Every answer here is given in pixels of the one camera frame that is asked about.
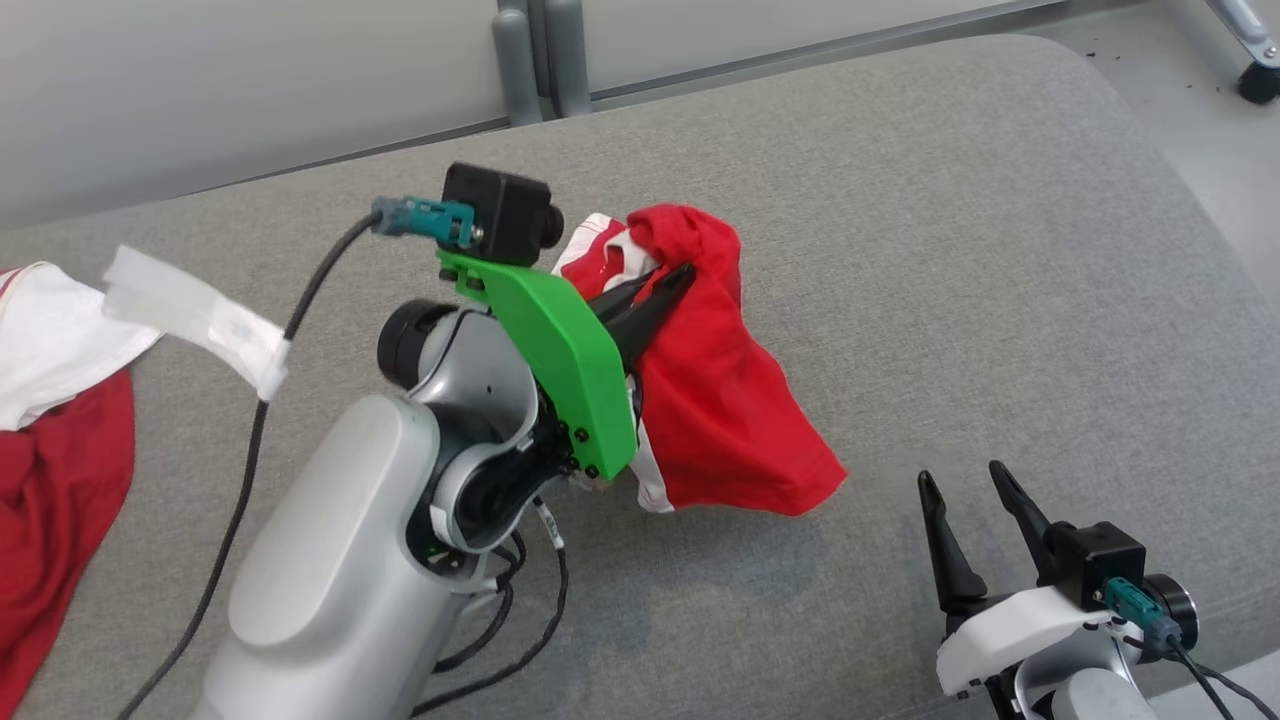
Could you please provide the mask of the red garment with white stripes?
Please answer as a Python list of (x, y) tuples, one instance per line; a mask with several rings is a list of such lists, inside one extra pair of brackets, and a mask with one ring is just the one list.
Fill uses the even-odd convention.
[(662, 204), (623, 220), (589, 215), (553, 268), (589, 300), (628, 281), (643, 281), (645, 300), (671, 272), (694, 269), (691, 288), (639, 361), (643, 413), (630, 469), (649, 512), (713, 505), (800, 516), (847, 478), (780, 364), (746, 328), (741, 250), (717, 217)]

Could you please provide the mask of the grey partition post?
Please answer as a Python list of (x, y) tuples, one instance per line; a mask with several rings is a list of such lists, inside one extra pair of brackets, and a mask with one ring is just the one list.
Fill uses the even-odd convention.
[(544, 0), (550, 100), (561, 118), (593, 111), (582, 0)]
[(512, 127), (544, 120), (538, 82), (540, 26), (532, 0), (495, 0), (492, 37), (506, 115)]

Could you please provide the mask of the grey leg with black caster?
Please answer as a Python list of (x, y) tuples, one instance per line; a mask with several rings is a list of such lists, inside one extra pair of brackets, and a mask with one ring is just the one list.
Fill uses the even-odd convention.
[(1236, 92), (1254, 105), (1265, 106), (1280, 97), (1280, 40), (1254, 9), (1252, 0), (1206, 0), (1210, 9), (1251, 55)]

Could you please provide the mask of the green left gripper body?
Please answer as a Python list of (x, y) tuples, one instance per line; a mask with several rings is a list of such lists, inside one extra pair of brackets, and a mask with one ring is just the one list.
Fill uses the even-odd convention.
[(458, 293), (492, 310), (567, 425), (581, 473), (613, 480), (637, 452), (620, 351), (563, 277), (440, 250)]

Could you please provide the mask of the red Bulls jersey white sleeves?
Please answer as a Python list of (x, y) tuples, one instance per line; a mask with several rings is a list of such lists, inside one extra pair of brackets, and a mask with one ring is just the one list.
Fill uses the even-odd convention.
[(134, 475), (129, 368), (157, 331), (51, 263), (0, 272), (0, 716), (20, 703)]

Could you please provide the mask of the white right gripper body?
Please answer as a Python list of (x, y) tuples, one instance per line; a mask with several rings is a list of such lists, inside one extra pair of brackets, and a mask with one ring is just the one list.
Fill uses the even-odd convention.
[(1135, 684), (1132, 647), (1105, 629), (1111, 615), (1085, 611), (1053, 587), (1018, 592), (965, 620), (938, 648), (942, 692), (1015, 669), (1015, 696), (1037, 700), (1074, 674), (1098, 669)]

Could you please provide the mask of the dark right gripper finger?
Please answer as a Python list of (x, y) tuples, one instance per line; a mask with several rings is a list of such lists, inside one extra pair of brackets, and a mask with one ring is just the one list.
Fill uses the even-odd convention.
[(945, 498), (928, 470), (918, 474), (916, 488), (940, 610), (945, 615), (975, 615), (988, 601), (986, 582), (968, 562), (948, 524)]
[(1000, 460), (988, 464), (989, 475), (1005, 511), (1014, 516), (1037, 570), (1037, 583), (1053, 582), (1053, 553), (1044, 538), (1050, 521)]

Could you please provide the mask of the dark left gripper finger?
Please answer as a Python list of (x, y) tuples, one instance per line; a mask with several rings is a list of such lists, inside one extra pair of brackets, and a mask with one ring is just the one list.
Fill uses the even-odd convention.
[(637, 305), (636, 300), (657, 270), (650, 270), (640, 277), (618, 283), (611, 290), (588, 301), (588, 306), (599, 322), (617, 322)]
[(655, 273), (640, 291), (637, 306), (631, 313), (621, 320), (604, 322), (604, 328), (614, 341), (627, 374), (636, 372), (639, 359), (680, 305), (695, 278), (696, 269), (691, 263), (664, 272), (662, 277), (657, 277)]

